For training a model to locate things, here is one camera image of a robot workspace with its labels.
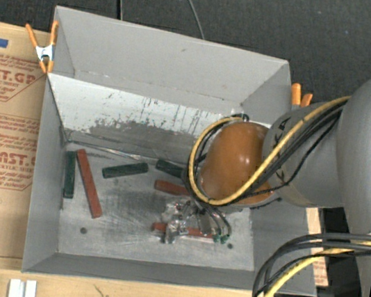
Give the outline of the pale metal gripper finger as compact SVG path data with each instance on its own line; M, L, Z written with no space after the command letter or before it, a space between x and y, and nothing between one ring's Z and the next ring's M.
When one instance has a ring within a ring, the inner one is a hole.
M188 227L185 222L179 220L171 220L166 225L165 233L162 237L162 243L172 244L180 236L186 236L189 234Z
M165 204L164 211L161 213L162 221L170 222L177 220L182 216L182 205L180 203L167 203Z

